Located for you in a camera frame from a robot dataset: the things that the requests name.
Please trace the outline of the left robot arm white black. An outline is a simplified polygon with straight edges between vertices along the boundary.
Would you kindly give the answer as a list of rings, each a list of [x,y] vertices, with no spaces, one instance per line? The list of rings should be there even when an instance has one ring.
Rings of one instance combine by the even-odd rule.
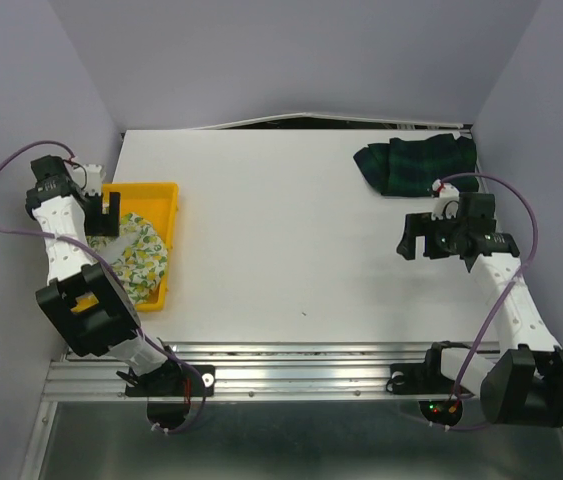
[[[40,227],[48,259],[37,304],[80,356],[127,365],[118,375],[135,397],[174,396],[188,388],[182,366],[154,347],[139,311],[165,299],[175,184],[101,181],[98,165],[79,168],[47,155],[32,161],[35,186],[25,207]]]

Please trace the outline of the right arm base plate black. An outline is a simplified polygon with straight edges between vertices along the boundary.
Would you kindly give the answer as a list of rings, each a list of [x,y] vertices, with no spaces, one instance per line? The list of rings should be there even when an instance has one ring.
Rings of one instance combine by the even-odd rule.
[[[455,393],[460,364],[449,366],[426,363],[394,363],[390,365],[390,391],[395,395],[445,395]],[[463,374],[461,394],[478,395],[487,373],[469,367]]]

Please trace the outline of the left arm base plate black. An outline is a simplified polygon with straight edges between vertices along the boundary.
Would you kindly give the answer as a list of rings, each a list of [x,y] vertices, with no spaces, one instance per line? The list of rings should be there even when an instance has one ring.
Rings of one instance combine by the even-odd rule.
[[[124,395],[130,398],[201,397],[214,395],[216,368],[214,365],[193,365],[198,375],[188,369],[166,371],[164,368],[143,376],[132,370],[117,371],[125,382]]]

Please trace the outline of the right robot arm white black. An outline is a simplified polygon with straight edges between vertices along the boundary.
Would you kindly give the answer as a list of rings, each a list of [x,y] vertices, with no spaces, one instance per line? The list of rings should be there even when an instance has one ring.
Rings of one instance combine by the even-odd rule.
[[[490,307],[486,324],[496,330],[500,356],[492,361],[476,344],[435,342],[422,362],[391,366],[387,392],[423,396],[424,418],[446,429],[457,426],[468,398],[490,424],[562,427],[563,348],[532,299],[513,237],[496,229],[494,196],[447,183],[433,190],[433,211],[407,215],[397,252],[414,259],[422,238],[424,257],[465,263]]]

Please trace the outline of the lemon print skirt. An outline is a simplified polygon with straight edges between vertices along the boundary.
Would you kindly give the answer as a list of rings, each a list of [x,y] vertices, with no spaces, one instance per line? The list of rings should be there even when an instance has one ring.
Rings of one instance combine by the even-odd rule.
[[[136,213],[128,213],[120,218],[117,237],[89,236],[87,242],[112,267],[132,303],[147,303],[168,264],[166,244],[153,224]]]

